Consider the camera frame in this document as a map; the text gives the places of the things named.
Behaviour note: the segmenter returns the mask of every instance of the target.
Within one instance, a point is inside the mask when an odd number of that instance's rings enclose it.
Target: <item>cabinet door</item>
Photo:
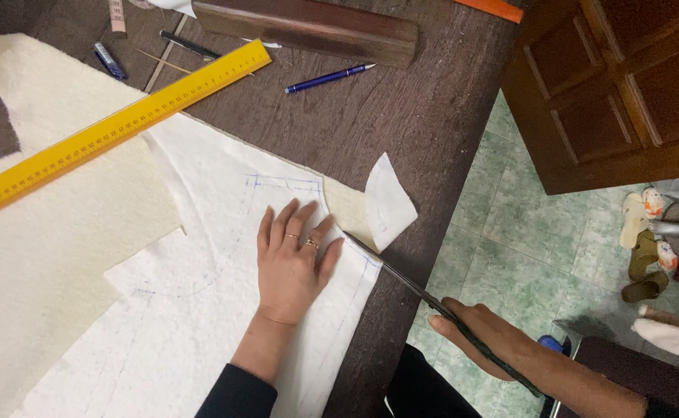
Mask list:
[[[502,91],[547,194],[679,177],[679,0],[543,0]]]

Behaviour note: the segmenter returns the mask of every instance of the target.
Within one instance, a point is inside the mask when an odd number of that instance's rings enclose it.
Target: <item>finger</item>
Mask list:
[[[446,308],[453,311],[458,319],[463,321],[463,323],[468,326],[469,329],[472,329],[472,332],[474,332],[475,336],[477,334],[474,329],[480,329],[482,326],[485,326],[478,318],[477,308],[467,307],[463,303],[458,302],[453,298],[443,298],[443,304],[446,306]],[[495,365],[491,360],[484,357],[484,355],[478,349],[476,349],[476,347],[474,347],[473,344],[471,344],[471,342],[466,339],[463,334],[461,334],[461,331],[458,330],[453,322],[439,315],[430,315],[428,322],[438,334],[446,337],[448,341],[454,343],[456,347],[460,348],[461,351],[463,351],[464,354],[477,366],[481,367],[483,371],[493,375],[498,379],[506,381],[513,380],[513,378],[504,370],[499,368],[499,366]]]
[[[270,248],[270,226],[273,224],[273,216],[273,209],[268,205],[257,230],[257,255],[263,254]]]
[[[270,228],[270,249],[280,248],[283,245],[285,238],[285,225],[293,215],[293,212],[298,208],[298,199],[293,199],[289,204],[283,207],[278,217],[273,221],[273,226]]]
[[[327,251],[324,253],[322,261],[319,262],[316,276],[319,279],[319,285],[322,289],[324,289],[327,283],[329,283],[329,279],[334,273],[334,267],[336,266],[337,261],[340,259],[340,254],[342,253],[342,244],[344,241],[344,238],[337,238],[327,245]]]
[[[327,233],[332,229],[332,225],[334,225],[334,216],[332,215],[327,215],[326,218],[322,222],[320,222],[318,225],[316,225],[315,228],[311,229],[311,231],[308,231],[308,237],[311,238],[316,244],[320,247],[322,246],[322,243],[324,242],[324,239],[327,236]],[[301,253],[306,253],[311,255],[312,257],[316,257],[316,252],[319,249],[314,247],[313,245],[303,245],[301,247]]]
[[[314,213],[316,210],[316,201],[314,202],[309,202],[307,205],[304,207],[298,209],[293,216],[290,217],[290,220],[288,221],[288,226],[285,229],[286,233],[289,233],[291,235],[295,236],[301,236],[301,232],[303,232],[303,226],[306,224],[306,221],[311,217],[311,215]],[[284,248],[289,248],[293,251],[296,251],[298,249],[298,246],[301,244],[298,239],[292,238],[292,237],[287,237],[291,238],[288,241],[285,241],[283,244]]]

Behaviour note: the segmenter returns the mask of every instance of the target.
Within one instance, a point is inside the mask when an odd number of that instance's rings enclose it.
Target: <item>scissors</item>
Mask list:
[[[492,350],[487,347],[486,344],[482,342],[482,340],[478,339],[477,336],[474,335],[473,332],[471,332],[471,329],[469,329],[462,320],[458,319],[457,316],[453,314],[453,312],[450,311],[450,309],[446,308],[442,303],[440,303],[440,300],[432,296],[431,294],[427,293],[424,289],[419,287],[419,285],[415,282],[413,282],[409,277],[404,275],[404,273],[401,273],[397,269],[395,269],[393,266],[391,266],[386,260],[383,260],[381,255],[379,255],[377,252],[373,251],[370,247],[368,247],[366,244],[364,244],[362,241],[358,240],[353,234],[349,232],[345,232],[345,235],[349,236],[350,239],[358,244],[362,249],[364,249],[366,252],[371,254],[374,258],[378,259],[379,261],[382,262],[384,270],[388,271],[393,275],[395,278],[397,278],[401,283],[404,283],[406,287],[408,287],[412,292],[415,293],[415,295],[419,296],[422,298],[422,300],[425,301],[429,305],[430,308],[435,309],[436,311],[440,312],[440,314],[443,316],[443,318],[446,318],[447,320],[453,322],[456,325],[456,328],[458,328],[458,331],[461,331],[461,334],[466,337],[471,344],[476,347],[479,352],[486,357],[487,359],[491,360],[495,365],[499,366],[502,370],[504,370],[505,373],[509,374],[510,377],[513,379],[517,380],[520,382],[523,386],[525,386],[531,394],[533,394],[536,397],[539,397],[543,395],[541,391],[533,384],[530,383],[530,380],[525,378],[525,376],[521,375],[517,370],[513,369],[512,366],[509,364],[505,363],[502,361],[499,357],[497,357],[494,353],[492,353]]]

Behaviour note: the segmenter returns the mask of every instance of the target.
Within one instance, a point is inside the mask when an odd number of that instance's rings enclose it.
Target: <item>black pants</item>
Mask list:
[[[386,399],[394,418],[482,418],[409,344],[404,345]],[[378,416],[391,418],[391,413],[382,405]]]

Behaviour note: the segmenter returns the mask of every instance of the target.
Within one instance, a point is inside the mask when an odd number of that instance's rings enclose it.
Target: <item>green tile floor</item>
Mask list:
[[[630,251],[618,245],[621,203],[646,185],[548,196],[502,96],[497,96],[427,290],[484,303],[530,337],[563,339],[553,319],[679,366],[632,332],[639,304],[621,300]],[[679,284],[649,305],[679,315]],[[483,418],[538,416],[542,402],[482,372],[428,323],[420,305],[407,341]]]

